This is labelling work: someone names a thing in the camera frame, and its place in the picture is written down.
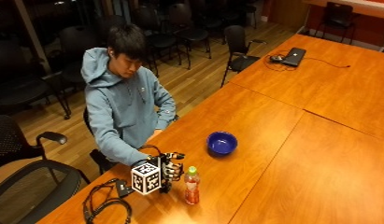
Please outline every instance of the blue bowl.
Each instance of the blue bowl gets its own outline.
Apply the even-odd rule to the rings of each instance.
[[[206,139],[208,152],[213,157],[226,156],[237,147],[236,137],[226,132],[214,132]]]

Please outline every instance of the laptop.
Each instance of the laptop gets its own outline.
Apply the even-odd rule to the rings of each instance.
[[[282,59],[282,64],[297,67],[301,62],[305,49],[292,48]]]

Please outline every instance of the wire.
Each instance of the wire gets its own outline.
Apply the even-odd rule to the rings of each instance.
[[[350,65],[334,65],[334,64],[332,64],[332,63],[328,63],[325,60],[317,59],[317,58],[304,58],[304,59],[316,60],[316,61],[318,61],[318,62],[322,62],[322,63],[329,64],[330,66],[333,66],[333,67],[336,67],[336,68],[348,68],[348,67],[350,67]]]
[[[95,187],[93,187],[90,189],[87,197],[82,201],[82,217],[83,217],[83,221],[86,224],[93,224],[93,218],[95,217],[95,215],[99,214],[99,212],[102,211],[102,209],[105,207],[107,207],[109,205],[115,204],[115,203],[121,204],[126,209],[126,219],[125,219],[123,223],[125,224],[130,223],[130,215],[131,215],[130,205],[121,198],[109,198],[110,192],[111,192],[113,187],[114,187],[110,184],[115,183],[117,181],[118,181],[118,179],[113,178],[113,179],[107,180],[105,183],[97,185]],[[94,209],[93,204],[91,204],[93,194],[102,188],[109,188],[109,190],[107,190],[103,202]]]
[[[142,160],[138,160],[138,161],[135,161],[135,162],[133,162],[131,164],[130,164],[130,169],[135,166],[135,164],[138,164],[141,161],[146,161],[146,159],[142,159]]]
[[[272,56],[280,56],[280,57],[282,57],[282,60],[285,59],[285,56],[284,55],[281,55],[281,54],[274,54],[274,55],[265,55],[265,59],[264,59],[264,65],[265,65],[265,67],[269,69],[269,70],[273,70],[273,71],[276,71],[276,72],[282,72],[282,71],[293,71],[293,70],[296,70],[296,68],[290,68],[290,67],[288,67],[288,66],[285,66],[284,64],[281,64],[281,63],[272,63],[270,61],[269,61],[269,57],[272,57]],[[276,64],[276,65],[278,65],[278,66],[276,66],[274,68],[273,67],[269,67],[268,66],[268,64]]]
[[[156,149],[157,155],[161,154],[160,150],[158,150],[157,147],[153,146],[153,145],[143,145],[143,146],[141,146],[137,150],[141,150],[141,149],[143,149],[143,148],[149,148],[149,147],[151,147],[151,148]]]

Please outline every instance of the white cube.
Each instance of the white cube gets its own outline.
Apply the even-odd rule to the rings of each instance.
[[[130,171],[131,189],[145,195],[161,187],[158,168],[150,163],[143,163]]]

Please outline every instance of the bottle label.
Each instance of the bottle label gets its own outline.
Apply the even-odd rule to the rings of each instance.
[[[186,199],[186,203],[188,204],[198,203],[198,201],[200,201],[200,199],[198,199],[198,190],[194,189],[193,191],[190,191],[190,190],[186,189],[185,199]]]
[[[194,182],[193,183],[188,182],[186,183],[186,188],[188,188],[188,190],[194,190],[196,189],[196,183]]]

